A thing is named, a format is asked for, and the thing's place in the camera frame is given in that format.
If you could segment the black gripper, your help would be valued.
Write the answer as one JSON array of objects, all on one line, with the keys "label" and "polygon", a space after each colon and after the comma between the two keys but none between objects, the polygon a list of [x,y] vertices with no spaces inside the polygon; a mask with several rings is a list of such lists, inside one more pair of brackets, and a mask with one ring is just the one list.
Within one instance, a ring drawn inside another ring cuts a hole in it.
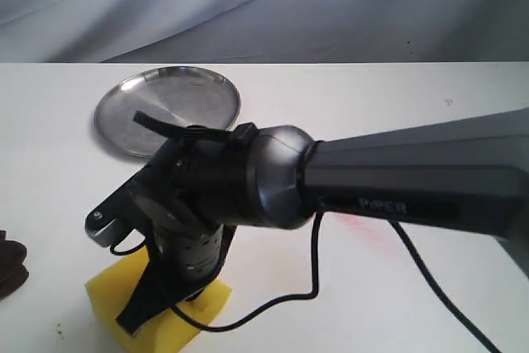
[{"label": "black gripper", "polygon": [[194,311],[212,311],[215,283],[226,261],[236,229],[217,225],[209,234],[192,236],[144,222],[149,263],[116,321],[127,335],[136,335],[175,299]]}]

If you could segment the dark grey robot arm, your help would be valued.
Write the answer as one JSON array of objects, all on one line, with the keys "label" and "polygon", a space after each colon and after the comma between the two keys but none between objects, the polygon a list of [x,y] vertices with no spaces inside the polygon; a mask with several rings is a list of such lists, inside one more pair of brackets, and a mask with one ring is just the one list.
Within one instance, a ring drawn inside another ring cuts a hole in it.
[{"label": "dark grey robot arm", "polygon": [[148,320],[219,274],[238,226],[293,230],[327,212],[495,237],[528,267],[528,111],[315,141],[295,126],[179,127],[138,112],[163,136],[122,186],[149,263],[118,324]]}]

